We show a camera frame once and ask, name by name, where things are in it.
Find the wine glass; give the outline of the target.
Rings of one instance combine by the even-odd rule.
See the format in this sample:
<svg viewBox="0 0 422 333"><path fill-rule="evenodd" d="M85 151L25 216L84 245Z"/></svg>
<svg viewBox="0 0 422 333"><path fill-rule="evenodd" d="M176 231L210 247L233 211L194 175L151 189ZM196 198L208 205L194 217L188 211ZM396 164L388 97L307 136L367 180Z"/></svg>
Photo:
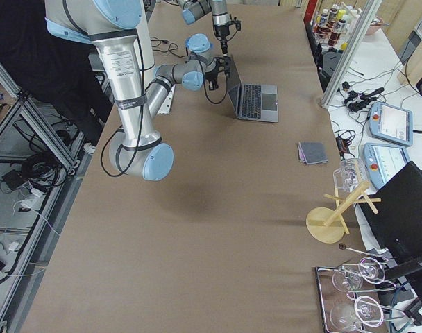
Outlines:
<svg viewBox="0 0 422 333"><path fill-rule="evenodd" d="M332 275L332 284L338 291L359 291L365 282L384 282L383 265L372 257L364 257L358 263L345 263L338 266Z"/></svg>
<svg viewBox="0 0 422 333"><path fill-rule="evenodd" d="M376 300L360 296L354 302L334 306L329 319L338 332L370 332L371 328L382 325L384 314Z"/></svg>

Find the blue teach pendant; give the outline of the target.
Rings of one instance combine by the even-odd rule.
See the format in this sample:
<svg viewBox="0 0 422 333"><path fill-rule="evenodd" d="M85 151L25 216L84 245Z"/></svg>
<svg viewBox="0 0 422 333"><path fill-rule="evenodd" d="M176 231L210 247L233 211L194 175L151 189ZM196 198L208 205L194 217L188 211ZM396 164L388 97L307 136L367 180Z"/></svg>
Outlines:
<svg viewBox="0 0 422 333"><path fill-rule="evenodd" d="M376 102L370 109L369 130L372 137L411 146L414 134L412 111Z"/></svg>
<svg viewBox="0 0 422 333"><path fill-rule="evenodd" d="M403 146L365 143L363 160L372 185L380 189L410 161L410 157Z"/></svg>

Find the lower wine glass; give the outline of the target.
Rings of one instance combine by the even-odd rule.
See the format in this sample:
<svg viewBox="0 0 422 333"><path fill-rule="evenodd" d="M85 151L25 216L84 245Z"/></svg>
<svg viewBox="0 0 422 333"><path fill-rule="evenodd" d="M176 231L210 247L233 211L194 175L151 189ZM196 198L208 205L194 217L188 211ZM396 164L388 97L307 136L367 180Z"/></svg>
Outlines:
<svg viewBox="0 0 422 333"><path fill-rule="evenodd" d="M382 325L384 314L376 300L360 296L354 302L334 306L329 319L338 332L370 332L371 328Z"/></svg>

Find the black monitor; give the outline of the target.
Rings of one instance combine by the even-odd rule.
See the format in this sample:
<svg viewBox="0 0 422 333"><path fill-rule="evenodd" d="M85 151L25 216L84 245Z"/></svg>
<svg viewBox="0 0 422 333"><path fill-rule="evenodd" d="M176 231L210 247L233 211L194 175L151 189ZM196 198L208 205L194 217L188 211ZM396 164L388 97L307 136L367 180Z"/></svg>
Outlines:
<svg viewBox="0 0 422 333"><path fill-rule="evenodd" d="M375 214L366 203L359 207L381 248L400 258L422 255L422 171L408 162L372 198Z"/></svg>

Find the folded grey purple cloth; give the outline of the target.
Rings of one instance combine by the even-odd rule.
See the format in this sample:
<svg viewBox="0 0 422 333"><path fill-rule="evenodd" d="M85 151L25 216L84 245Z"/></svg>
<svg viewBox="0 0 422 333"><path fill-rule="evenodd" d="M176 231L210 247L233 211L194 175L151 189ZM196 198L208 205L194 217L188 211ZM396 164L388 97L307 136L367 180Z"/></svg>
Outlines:
<svg viewBox="0 0 422 333"><path fill-rule="evenodd" d="M326 150L321 142L298 142L299 160L307 165L328 162Z"/></svg>

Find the wooden mug tree stand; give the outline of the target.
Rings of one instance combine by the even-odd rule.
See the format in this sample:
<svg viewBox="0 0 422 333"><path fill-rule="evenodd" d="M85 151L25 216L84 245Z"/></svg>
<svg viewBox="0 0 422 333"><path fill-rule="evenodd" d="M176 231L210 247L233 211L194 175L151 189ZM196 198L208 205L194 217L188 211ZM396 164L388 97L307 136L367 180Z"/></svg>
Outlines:
<svg viewBox="0 0 422 333"><path fill-rule="evenodd" d="M371 199L366 190L371 186L368 180L362 181L344 199L335 210L327 207L316 207L311 210L306 217L306 227L308 232L318 241L325 244L337 243L345 234L349 234L349 229L342 217L342 214L353 203L367 203L374 214L378 213L375 203L381 201L380 198Z"/></svg>

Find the upper blue teach pendant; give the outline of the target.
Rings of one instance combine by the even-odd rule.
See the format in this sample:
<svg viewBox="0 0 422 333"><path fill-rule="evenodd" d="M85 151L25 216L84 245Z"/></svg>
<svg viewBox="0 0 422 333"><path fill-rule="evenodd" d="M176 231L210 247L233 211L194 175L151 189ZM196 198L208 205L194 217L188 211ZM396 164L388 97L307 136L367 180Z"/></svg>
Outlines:
<svg viewBox="0 0 422 333"><path fill-rule="evenodd" d="M412 111L376 102L370 109L369 130L372 137L411 146L414 134Z"/></svg>

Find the white mounting plate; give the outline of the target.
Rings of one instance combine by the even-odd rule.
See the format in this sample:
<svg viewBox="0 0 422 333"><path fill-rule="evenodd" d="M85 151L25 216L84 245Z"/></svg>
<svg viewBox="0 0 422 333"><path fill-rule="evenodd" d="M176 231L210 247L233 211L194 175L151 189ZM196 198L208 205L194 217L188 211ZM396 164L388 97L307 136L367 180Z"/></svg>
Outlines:
<svg viewBox="0 0 422 333"><path fill-rule="evenodd" d="M171 111L172 103L174 100L174 94L175 94L176 86L173 86L165 100L163 101L163 104L160 106L160 109L158 110L158 114L169 114Z"/></svg>

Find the clear glass mug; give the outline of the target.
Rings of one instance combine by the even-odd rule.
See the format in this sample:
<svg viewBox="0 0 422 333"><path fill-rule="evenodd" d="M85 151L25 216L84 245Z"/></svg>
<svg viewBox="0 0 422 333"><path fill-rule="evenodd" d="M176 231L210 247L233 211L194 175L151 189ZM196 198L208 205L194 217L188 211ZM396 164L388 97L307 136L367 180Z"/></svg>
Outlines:
<svg viewBox="0 0 422 333"><path fill-rule="evenodd" d="M361 182L368 181L365 164L361 159L342 160L339 168L333 172L335 189L351 193Z"/></svg>

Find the grey laptop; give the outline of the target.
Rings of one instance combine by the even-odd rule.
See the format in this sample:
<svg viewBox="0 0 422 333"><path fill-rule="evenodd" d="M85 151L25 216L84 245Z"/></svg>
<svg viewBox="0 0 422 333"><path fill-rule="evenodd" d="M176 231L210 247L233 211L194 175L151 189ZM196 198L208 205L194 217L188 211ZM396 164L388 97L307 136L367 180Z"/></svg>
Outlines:
<svg viewBox="0 0 422 333"><path fill-rule="evenodd" d="M230 56L230 73L226 87L238 119L278 122L277 86L243 83L232 56Z"/></svg>

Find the lower blue teach pendant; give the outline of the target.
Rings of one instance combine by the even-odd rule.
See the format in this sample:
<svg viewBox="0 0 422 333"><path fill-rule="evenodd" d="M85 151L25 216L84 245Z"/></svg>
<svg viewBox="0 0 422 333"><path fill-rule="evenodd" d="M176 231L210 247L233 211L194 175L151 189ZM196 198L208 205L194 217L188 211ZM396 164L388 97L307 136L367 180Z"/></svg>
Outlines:
<svg viewBox="0 0 422 333"><path fill-rule="evenodd" d="M403 146L365 143L363 160L372 185L380 189L410 161L410 157Z"/></svg>

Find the aluminium frame post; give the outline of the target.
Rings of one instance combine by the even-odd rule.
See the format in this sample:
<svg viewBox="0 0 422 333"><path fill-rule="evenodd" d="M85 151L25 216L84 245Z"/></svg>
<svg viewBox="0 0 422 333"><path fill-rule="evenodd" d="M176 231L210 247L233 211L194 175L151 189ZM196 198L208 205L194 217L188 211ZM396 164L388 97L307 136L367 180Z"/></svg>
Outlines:
<svg viewBox="0 0 422 333"><path fill-rule="evenodd" d="M355 57L357 49L361 44L366 31L368 30L373 18L375 17L382 0L368 0L362 14L360 15L355 28L349 39L348 46L343 52L342 57L328 83L328 86L321 98L320 104L324 109L328 109L331 104L333 97L335 96L337 89L341 86L342 80L351 64L351 61Z"/></svg>

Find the upper wine glass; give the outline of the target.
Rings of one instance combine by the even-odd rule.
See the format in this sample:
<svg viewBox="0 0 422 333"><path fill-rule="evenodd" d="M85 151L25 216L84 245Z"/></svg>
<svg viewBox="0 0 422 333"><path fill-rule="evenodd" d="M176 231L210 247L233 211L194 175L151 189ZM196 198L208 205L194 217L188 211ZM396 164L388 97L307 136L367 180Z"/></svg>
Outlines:
<svg viewBox="0 0 422 333"><path fill-rule="evenodd" d="M338 266L332 275L332 284L338 291L359 291L365 282L384 282L383 265L372 257L364 257L358 263L345 263Z"/></svg>

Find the black cloth cover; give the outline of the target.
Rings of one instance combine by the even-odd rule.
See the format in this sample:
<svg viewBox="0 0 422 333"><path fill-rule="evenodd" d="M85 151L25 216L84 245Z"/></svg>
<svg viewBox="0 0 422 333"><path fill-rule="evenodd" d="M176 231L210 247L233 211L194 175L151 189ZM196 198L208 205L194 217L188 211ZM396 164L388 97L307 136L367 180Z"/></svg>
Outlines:
<svg viewBox="0 0 422 333"><path fill-rule="evenodd" d="M84 44L51 35L43 1L0 1L0 63L39 101L50 103L84 134L95 152L112 109Z"/></svg>

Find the small black adapter box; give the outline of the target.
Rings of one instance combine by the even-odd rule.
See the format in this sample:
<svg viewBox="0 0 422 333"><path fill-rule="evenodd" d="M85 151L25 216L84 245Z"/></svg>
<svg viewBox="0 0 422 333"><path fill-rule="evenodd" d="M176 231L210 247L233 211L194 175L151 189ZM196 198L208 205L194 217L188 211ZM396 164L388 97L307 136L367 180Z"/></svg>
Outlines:
<svg viewBox="0 0 422 333"><path fill-rule="evenodd" d="M336 140L337 148L340 155L350 153L349 141L347 139L344 139L342 137L337 137L335 140Z"/></svg>

